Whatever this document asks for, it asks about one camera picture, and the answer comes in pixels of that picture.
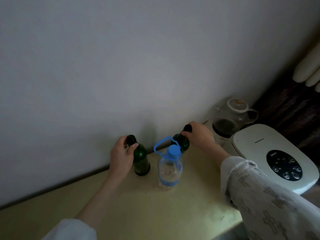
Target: black oval control panel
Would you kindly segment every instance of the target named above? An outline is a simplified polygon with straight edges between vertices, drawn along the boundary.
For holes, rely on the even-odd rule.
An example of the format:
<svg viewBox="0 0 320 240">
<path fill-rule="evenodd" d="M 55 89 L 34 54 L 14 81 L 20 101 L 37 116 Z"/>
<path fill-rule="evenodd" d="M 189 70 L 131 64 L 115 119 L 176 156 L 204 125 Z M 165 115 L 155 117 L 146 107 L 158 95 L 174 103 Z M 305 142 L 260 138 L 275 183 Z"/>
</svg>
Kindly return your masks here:
<svg viewBox="0 0 320 240">
<path fill-rule="evenodd" d="M 298 181 L 302 178 L 302 168 L 288 153 L 271 150 L 266 155 L 270 168 L 280 177 L 289 181 Z"/>
</svg>

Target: white curtain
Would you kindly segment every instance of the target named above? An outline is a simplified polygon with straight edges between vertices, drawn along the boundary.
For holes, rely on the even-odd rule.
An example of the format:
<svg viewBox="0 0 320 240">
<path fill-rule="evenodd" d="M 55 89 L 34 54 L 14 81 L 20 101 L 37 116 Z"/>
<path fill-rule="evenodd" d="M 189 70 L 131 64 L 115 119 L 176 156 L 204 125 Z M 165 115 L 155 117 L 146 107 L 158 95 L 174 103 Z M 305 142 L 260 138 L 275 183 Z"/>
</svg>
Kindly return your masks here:
<svg viewBox="0 0 320 240">
<path fill-rule="evenodd" d="M 306 83 L 320 92 L 320 42 L 297 65 L 293 73 L 293 80 L 298 83 Z"/>
</svg>

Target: person's left hand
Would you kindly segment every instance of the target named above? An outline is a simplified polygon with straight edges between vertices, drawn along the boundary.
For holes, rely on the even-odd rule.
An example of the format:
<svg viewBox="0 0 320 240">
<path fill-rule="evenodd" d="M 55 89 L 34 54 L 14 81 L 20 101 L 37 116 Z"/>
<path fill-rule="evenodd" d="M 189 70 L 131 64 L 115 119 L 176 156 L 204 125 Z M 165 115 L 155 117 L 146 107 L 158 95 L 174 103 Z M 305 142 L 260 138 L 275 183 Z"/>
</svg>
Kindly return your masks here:
<svg viewBox="0 0 320 240">
<path fill-rule="evenodd" d="M 107 178 L 117 183 L 121 183 L 130 171 L 134 161 L 134 150 L 139 145 L 135 143 L 126 151 L 124 148 L 126 138 L 127 136 L 120 137 L 110 151 L 110 169 Z"/>
</svg>

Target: blue bottle cap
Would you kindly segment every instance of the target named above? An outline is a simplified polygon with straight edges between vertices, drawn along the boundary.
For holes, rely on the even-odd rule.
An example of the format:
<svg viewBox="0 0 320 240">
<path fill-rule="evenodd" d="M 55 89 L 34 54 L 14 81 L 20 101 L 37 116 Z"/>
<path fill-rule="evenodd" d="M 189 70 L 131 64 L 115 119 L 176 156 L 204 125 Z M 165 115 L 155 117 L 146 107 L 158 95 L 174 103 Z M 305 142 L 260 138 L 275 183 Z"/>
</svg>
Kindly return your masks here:
<svg viewBox="0 0 320 240">
<path fill-rule="evenodd" d="M 169 160 L 176 161 L 181 156 L 180 147 L 178 145 L 170 145 L 166 154 Z"/>
</svg>

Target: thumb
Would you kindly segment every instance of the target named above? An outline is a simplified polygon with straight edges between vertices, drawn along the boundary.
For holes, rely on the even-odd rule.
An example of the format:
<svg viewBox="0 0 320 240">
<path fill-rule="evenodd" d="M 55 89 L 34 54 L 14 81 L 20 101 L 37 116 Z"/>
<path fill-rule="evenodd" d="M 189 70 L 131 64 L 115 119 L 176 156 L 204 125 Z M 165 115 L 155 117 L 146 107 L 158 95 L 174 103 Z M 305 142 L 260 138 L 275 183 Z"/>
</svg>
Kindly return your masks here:
<svg viewBox="0 0 320 240">
<path fill-rule="evenodd" d="M 191 137 L 191 133 L 188 131 L 182 131 L 181 134 L 185 137 L 187 137 L 188 139 Z"/>
<path fill-rule="evenodd" d="M 134 153 L 134 150 L 138 147 L 138 143 L 134 143 L 133 145 L 131 145 L 127 151 L 127 155 L 131 155 Z"/>
</svg>

